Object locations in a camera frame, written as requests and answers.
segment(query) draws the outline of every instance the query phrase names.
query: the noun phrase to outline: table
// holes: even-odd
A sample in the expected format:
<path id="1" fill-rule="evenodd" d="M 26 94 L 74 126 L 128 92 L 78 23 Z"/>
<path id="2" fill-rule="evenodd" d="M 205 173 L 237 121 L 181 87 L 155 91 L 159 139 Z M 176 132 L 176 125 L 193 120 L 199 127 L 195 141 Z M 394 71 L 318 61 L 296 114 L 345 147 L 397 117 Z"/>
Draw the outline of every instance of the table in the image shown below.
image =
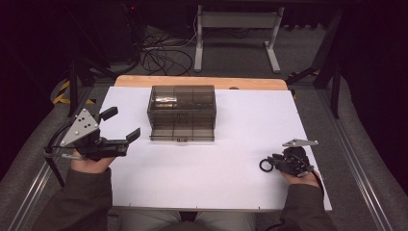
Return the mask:
<path id="1" fill-rule="evenodd" d="M 149 139 L 146 110 L 152 85 L 211 83 L 216 87 L 216 141 Z M 117 106 L 119 113 L 100 124 L 101 136 L 123 139 L 141 128 L 141 136 L 131 143 L 127 156 L 112 164 L 116 208 L 247 212 L 283 208 L 288 183 L 278 171 L 263 172 L 258 164 L 272 153 L 281 153 L 283 142 L 307 139 L 284 81 L 120 76 L 101 111 L 112 106 Z M 305 150 L 318 168 L 311 148 Z M 324 205 L 331 210 L 328 196 Z"/>

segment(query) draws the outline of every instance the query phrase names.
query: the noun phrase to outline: metal frame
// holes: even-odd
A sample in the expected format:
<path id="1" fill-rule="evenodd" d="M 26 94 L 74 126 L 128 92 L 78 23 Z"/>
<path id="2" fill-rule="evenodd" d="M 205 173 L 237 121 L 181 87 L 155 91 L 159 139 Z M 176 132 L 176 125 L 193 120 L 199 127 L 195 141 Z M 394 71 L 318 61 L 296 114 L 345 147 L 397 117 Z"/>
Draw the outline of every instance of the metal frame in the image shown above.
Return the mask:
<path id="1" fill-rule="evenodd" d="M 385 215 L 385 212 L 380 202 L 378 201 L 375 191 L 371 185 L 371 182 L 368 176 L 366 175 L 366 172 L 363 170 L 363 167 L 361 166 L 357 158 L 357 154 L 354 151 L 353 147 L 351 146 L 350 141 L 347 138 L 347 135 L 345 133 L 345 130 L 344 130 L 344 127 L 341 121 L 339 119 L 336 119 L 332 114 L 328 96 L 326 95 L 324 90 L 317 90 L 317 92 L 318 92 L 318 97 L 320 99 L 320 103 L 323 105 L 323 108 L 327 112 L 327 115 L 329 116 L 330 121 L 334 129 L 336 130 L 338 137 L 340 138 L 344 157 L 347 160 L 350 170 L 354 175 L 354 178 L 360 189 L 361 195 L 366 200 L 367 206 L 369 207 L 370 213 L 372 215 L 372 218 L 378 230 L 385 230 L 385 231 L 393 230 L 393 227 L 388 221 L 388 218 Z"/>
<path id="2" fill-rule="evenodd" d="M 194 71 L 200 72 L 203 57 L 202 28 L 273 28 L 269 41 L 265 41 L 270 65 L 274 73 L 280 73 L 279 63 L 276 59 L 273 45 L 279 31 L 284 8 L 279 8 L 277 13 L 224 13 L 203 12 L 202 6 L 197 11 L 197 45 L 195 47 Z"/>
<path id="3" fill-rule="evenodd" d="M 78 101 L 78 79 L 85 87 L 91 87 L 94 83 L 94 78 L 90 69 L 94 68 L 97 71 L 101 72 L 105 76 L 116 80 L 118 77 L 117 74 L 111 72 L 109 69 L 95 63 L 94 61 L 85 58 L 77 57 L 73 59 L 69 65 L 69 91 L 70 91 L 70 109 L 68 116 L 75 115 L 74 112 L 78 110 L 79 101 Z"/>
<path id="4" fill-rule="evenodd" d="M 305 77 L 307 77 L 309 74 L 319 70 L 319 69 L 323 69 L 323 68 L 327 68 L 327 66 L 330 64 L 330 62 L 328 62 L 329 60 L 333 59 L 333 61 L 335 61 L 334 58 L 336 55 L 338 54 L 330 54 L 330 50 L 332 47 L 332 42 L 334 40 L 334 37 L 336 36 L 336 32 L 337 29 L 339 27 L 340 21 L 342 19 L 342 15 L 343 15 L 343 9 L 337 9 L 335 14 L 333 15 L 333 18 L 330 21 L 330 24 L 326 30 L 326 33 L 324 34 L 324 38 L 323 41 L 321 42 L 320 46 L 319 46 L 319 50 L 318 53 L 316 54 L 316 56 L 313 59 L 312 65 L 301 71 L 298 74 L 295 74 L 294 76 L 292 76 L 291 78 L 286 80 L 286 84 L 287 85 L 291 85 Z M 332 77 L 331 72 L 324 72 L 321 71 L 319 73 L 319 76 L 317 78 L 317 80 L 315 80 L 315 87 L 318 88 L 318 82 L 321 81 L 320 79 L 329 79 Z"/>
<path id="5" fill-rule="evenodd" d="M 73 112 L 75 115 L 79 114 L 81 109 L 85 106 L 85 103 L 87 102 L 87 99 L 90 96 L 91 90 L 92 88 L 84 88 L 82 90 L 81 96 L 79 97 L 79 100 L 78 100 L 79 107 L 77 107 L 76 110 Z M 64 136 L 59 135 L 56 138 L 55 143 L 60 143 L 63 137 Z M 61 154 L 61 153 L 62 153 L 62 150 L 58 149 L 56 156 L 60 156 L 58 154 Z M 59 160 L 58 157 L 53 159 L 55 163 L 57 163 L 58 160 Z M 8 229 L 9 231 L 24 229 L 24 226 L 28 218 L 30 217 L 31 213 L 33 212 L 37 204 L 37 201 L 39 197 L 41 196 L 41 193 L 44 190 L 46 183 L 48 182 L 48 179 L 51 173 L 52 173 L 51 167 L 46 162 L 44 162 L 37 176 L 35 177 L 30 190 L 27 192 L 27 195 L 25 196 L 23 202 L 21 203 L 20 208 L 15 214 L 14 219 L 9 226 L 9 229 Z"/>

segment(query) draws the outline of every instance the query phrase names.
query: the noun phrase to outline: wooden table edge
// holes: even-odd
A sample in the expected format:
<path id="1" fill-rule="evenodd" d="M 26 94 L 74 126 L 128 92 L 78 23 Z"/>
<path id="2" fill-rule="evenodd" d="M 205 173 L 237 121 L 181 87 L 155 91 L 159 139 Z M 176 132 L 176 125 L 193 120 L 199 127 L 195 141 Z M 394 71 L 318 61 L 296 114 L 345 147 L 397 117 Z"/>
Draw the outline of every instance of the wooden table edge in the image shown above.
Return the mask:
<path id="1" fill-rule="evenodd" d="M 214 85 L 216 89 L 225 90 L 288 90 L 285 81 L 281 79 L 121 75 L 115 81 L 115 87 L 151 88 L 154 85 Z"/>

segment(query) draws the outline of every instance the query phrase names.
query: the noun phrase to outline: wire bundle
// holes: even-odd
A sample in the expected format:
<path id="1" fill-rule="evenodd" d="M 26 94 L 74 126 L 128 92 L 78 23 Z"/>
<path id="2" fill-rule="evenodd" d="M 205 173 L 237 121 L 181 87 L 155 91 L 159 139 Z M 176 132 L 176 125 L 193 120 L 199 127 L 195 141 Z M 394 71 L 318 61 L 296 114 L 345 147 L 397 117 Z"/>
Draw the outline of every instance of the wire bundle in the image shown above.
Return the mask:
<path id="1" fill-rule="evenodd" d="M 189 75 L 192 67 L 192 58 L 184 51 L 174 49 L 188 45 L 190 40 L 180 39 L 166 33 L 155 33 L 148 35 L 142 42 L 140 65 L 148 71 L 148 75 L 162 72 L 164 75 L 182 76 Z M 188 65 L 184 66 L 171 57 L 182 55 L 188 59 Z"/>

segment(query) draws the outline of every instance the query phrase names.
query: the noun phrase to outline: cable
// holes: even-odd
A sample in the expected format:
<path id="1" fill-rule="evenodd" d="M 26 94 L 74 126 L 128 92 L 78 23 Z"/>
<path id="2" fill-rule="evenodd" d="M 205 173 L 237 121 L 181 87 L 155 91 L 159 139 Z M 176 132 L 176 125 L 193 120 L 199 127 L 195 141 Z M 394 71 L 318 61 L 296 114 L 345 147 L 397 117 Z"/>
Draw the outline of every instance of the cable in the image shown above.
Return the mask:
<path id="1" fill-rule="evenodd" d="M 65 181 L 61 176 L 60 171 L 58 170 L 57 164 L 54 162 L 54 159 L 51 156 L 45 156 L 45 162 L 50 166 L 51 170 L 54 172 L 54 175 L 57 177 L 60 186 L 63 188 L 65 185 Z"/>
<path id="2" fill-rule="evenodd" d="M 51 137 L 50 141 L 48 142 L 48 145 L 47 145 L 46 147 L 44 147 L 44 150 L 45 150 L 46 153 L 52 154 L 52 152 L 53 152 L 53 150 L 54 150 L 54 147 L 56 147 L 56 146 L 53 146 L 55 139 L 56 139 L 57 136 L 58 136 L 61 132 L 63 132 L 66 128 L 72 126 L 72 124 L 73 124 L 73 122 L 68 122 L 68 123 L 65 124 L 63 127 L 61 127 L 60 129 L 58 129 L 57 132 L 54 133 L 54 135 Z"/>
<path id="3" fill-rule="evenodd" d="M 168 43 L 168 42 L 171 42 L 171 41 L 175 41 L 175 40 L 180 40 L 180 41 L 186 41 L 184 44 L 172 44 L 172 45 L 167 45 L 167 46 L 164 46 L 165 48 L 176 48 L 176 47 L 183 47 L 183 46 L 186 46 L 186 45 L 188 45 L 188 44 L 190 44 L 190 43 L 196 43 L 196 42 L 193 42 L 192 40 L 194 39 L 194 38 L 196 38 L 196 36 L 197 36 L 197 31 L 196 31 L 196 28 L 195 28 L 195 21 L 197 20 L 197 14 L 195 14 L 195 18 L 194 18 L 194 21 L 192 22 L 192 27 L 193 27 L 193 29 L 194 29 L 194 35 L 189 39 L 189 40 L 185 40 L 185 39 L 174 39 L 174 40 L 165 40 L 165 41 L 163 41 L 162 43 Z"/>
<path id="4" fill-rule="evenodd" d="M 323 194 L 323 198 L 324 198 L 324 187 L 323 187 L 323 184 L 321 183 L 320 177 L 316 174 L 316 172 L 314 170 L 312 171 L 312 173 L 315 176 L 316 180 L 318 181 L 318 184 L 319 184 L 320 189 L 321 189 L 321 193 Z"/>
<path id="5" fill-rule="evenodd" d="M 165 33 L 161 33 L 161 34 L 154 33 L 154 34 L 148 35 L 144 39 L 142 50 L 141 50 L 143 57 L 140 59 L 140 64 L 143 69 L 149 72 L 148 75 L 155 74 L 159 71 L 162 71 L 164 75 L 169 75 L 169 72 L 171 69 L 173 69 L 175 66 L 180 66 L 183 70 L 179 73 L 175 73 L 171 75 L 181 76 L 181 75 L 187 74 L 190 76 L 189 70 L 192 68 L 192 63 L 193 63 L 191 56 L 184 51 L 175 50 L 175 49 L 167 49 L 167 48 L 185 46 L 188 43 L 190 43 L 190 41 L 193 38 L 183 43 L 182 45 L 172 45 L 172 46 L 163 45 L 164 43 L 173 42 L 174 38 L 175 38 L 174 36 L 166 35 Z M 183 56 L 189 59 L 189 65 L 183 66 L 182 64 L 175 62 L 173 59 L 169 57 L 169 53 L 182 54 Z"/>
<path id="6" fill-rule="evenodd" d="M 282 226 L 282 225 L 283 225 L 283 223 L 273 224 L 273 225 L 271 225 L 270 227 L 268 227 L 265 231 L 270 231 L 270 230 L 272 230 L 272 229 L 274 229 L 274 228 L 277 228 L 277 227 L 280 227 L 280 226 Z"/>
<path id="7" fill-rule="evenodd" d="M 299 162 L 301 162 L 303 165 L 305 165 L 306 167 L 309 166 L 308 164 L 306 164 L 302 159 L 300 159 L 298 156 L 291 154 L 288 155 L 288 157 L 295 157 Z"/>

